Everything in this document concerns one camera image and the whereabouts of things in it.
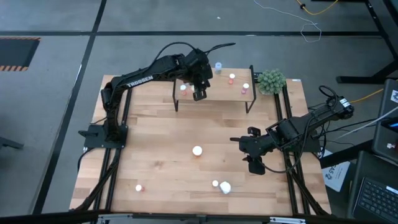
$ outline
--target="white cable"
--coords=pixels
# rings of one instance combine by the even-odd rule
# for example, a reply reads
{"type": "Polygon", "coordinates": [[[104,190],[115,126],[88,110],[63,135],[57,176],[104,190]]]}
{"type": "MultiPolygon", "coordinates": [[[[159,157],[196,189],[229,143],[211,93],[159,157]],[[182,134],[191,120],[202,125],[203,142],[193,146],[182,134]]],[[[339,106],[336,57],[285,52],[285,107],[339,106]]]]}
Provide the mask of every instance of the white cable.
{"type": "Polygon", "coordinates": [[[290,16],[294,16],[294,17],[296,17],[296,18],[299,18],[299,19],[301,19],[301,20],[303,20],[303,21],[310,22],[309,24],[304,24],[303,27],[302,27],[301,30],[300,30],[300,33],[301,33],[301,35],[304,37],[304,40],[305,40],[307,43],[314,43],[314,42],[317,42],[317,41],[321,40],[322,30],[319,29],[319,28],[317,27],[318,23],[314,23],[314,22],[312,22],[311,20],[301,18],[300,16],[296,16],[296,15],[293,15],[293,14],[288,13],[288,12],[282,12],[282,11],[280,11],[280,10],[278,10],[278,9],[274,9],[273,7],[264,7],[264,6],[260,5],[256,0],[253,0],[253,1],[254,1],[254,3],[256,3],[257,5],[259,5],[259,6],[262,7],[263,9],[272,9],[272,10],[277,11],[277,12],[279,12],[279,13],[288,14],[288,15],[290,15],[290,16]],[[307,26],[307,25],[314,26],[315,28],[317,28],[317,29],[319,30],[319,38],[318,38],[318,40],[308,41],[307,38],[305,38],[305,36],[304,36],[304,34],[303,34],[303,30],[304,30],[304,27],[307,26]]]}
{"type": "Polygon", "coordinates": [[[349,135],[349,134],[351,134],[351,133],[354,133],[354,132],[356,132],[356,131],[359,131],[360,129],[363,129],[363,128],[365,128],[365,127],[367,127],[367,126],[369,126],[369,125],[371,125],[371,124],[373,124],[373,123],[376,123],[376,122],[380,121],[381,119],[385,118],[386,116],[388,116],[389,114],[391,114],[392,112],[394,112],[396,109],[398,109],[398,106],[397,106],[396,108],[390,110],[390,112],[386,113],[385,115],[381,116],[380,118],[378,118],[378,119],[376,119],[376,120],[374,120],[374,121],[371,121],[371,122],[369,122],[368,124],[365,124],[364,126],[359,127],[359,128],[357,128],[357,129],[355,129],[355,130],[352,130],[352,131],[350,131],[350,132],[348,132],[348,133],[346,133],[346,134],[343,134],[343,135],[341,135],[340,137],[338,137],[338,138],[336,138],[336,139],[339,139],[339,138],[341,138],[341,137],[344,137],[344,136],[346,136],[346,135],[349,135]]]}

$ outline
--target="artificial plant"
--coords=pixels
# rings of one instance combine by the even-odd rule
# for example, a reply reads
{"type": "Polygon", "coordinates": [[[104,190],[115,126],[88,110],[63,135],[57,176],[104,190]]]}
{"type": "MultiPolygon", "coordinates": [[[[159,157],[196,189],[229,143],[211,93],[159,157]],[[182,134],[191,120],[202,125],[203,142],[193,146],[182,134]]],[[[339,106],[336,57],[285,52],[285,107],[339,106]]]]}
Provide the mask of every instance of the artificial plant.
{"type": "Polygon", "coordinates": [[[258,76],[259,91],[264,95],[278,94],[286,85],[286,77],[278,69],[266,70],[258,76]]]}

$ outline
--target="yellow cable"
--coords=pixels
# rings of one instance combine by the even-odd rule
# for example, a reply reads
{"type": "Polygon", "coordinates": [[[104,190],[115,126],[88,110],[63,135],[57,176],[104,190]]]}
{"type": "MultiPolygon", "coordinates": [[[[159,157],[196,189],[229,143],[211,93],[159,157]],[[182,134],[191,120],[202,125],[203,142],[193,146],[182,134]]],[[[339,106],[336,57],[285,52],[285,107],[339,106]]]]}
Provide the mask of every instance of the yellow cable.
{"type": "Polygon", "coordinates": [[[326,9],[324,9],[324,10],[322,10],[322,11],[320,11],[320,12],[316,12],[316,13],[312,13],[312,12],[308,11],[306,7],[303,7],[303,9],[304,9],[304,11],[306,11],[308,14],[313,15],[313,16],[316,16],[316,15],[319,15],[319,14],[322,14],[322,13],[326,12],[326,11],[329,10],[332,6],[334,6],[337,2],[338,2],[338,0],[334,1],[329,7],[327,7],[326,9]]]}
{"type": "Polygon", "coordinates": [[[378,90],[378,91],[375,91],[374,93],[371,93],[371,94],[369,94],[368,96],[362,97],[361,99],[354,100],[354,101],[350,101],[350,103],[357,103],[357,102],[359,102],[359,101],[363,101],[363,100],[365,100],[365,99],[367,99],[367,98],[369,98],[369,97],[371,97],[371,96],[373,96],[373,95],[375,95],[375,94],[380,93],[381,91],[383,91],[383,89],[380,89],[380,90],[378,90]]]}

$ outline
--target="keyboard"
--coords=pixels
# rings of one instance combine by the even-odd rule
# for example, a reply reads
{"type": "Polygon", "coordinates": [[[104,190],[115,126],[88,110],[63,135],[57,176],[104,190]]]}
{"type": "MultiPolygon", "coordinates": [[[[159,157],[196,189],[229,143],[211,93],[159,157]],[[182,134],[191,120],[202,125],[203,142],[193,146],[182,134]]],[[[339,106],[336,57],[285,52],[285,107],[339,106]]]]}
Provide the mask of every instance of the keyboard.
{"type": "Polygon", "coordinates": [[[354,217],[358,206],[382,218],[383,221],[398,223],[397,189],[365,177],[356,201],[354,217]]]}

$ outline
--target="pink object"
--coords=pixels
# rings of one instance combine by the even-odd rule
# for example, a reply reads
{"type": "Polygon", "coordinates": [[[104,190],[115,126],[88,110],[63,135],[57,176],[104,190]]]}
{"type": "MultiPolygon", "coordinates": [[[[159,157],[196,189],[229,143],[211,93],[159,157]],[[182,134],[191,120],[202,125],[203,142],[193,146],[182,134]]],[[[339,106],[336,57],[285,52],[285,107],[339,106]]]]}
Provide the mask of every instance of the pink object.
{"type": "Polygon", "coordinates": [[[187,89],[186,85],[181,85],[180,86],[181,94],[184,95],[184,96],[187,94],[186,89],[187,89]]]}
{"type": "Polygon", "coordinates": [[[234,83],[234,78],[235,78],[235,74],[229,74],[229,81],[228,81],[228,83],[232,85],[232,84],[234,83]]]}
{"type": "Polygon", "coordinates": [[[249,84],[247,84],[247,83],[243,84],[242,94],[246,94],[246,92],[248,91],[248,88],[249,88],[249,84]]]}

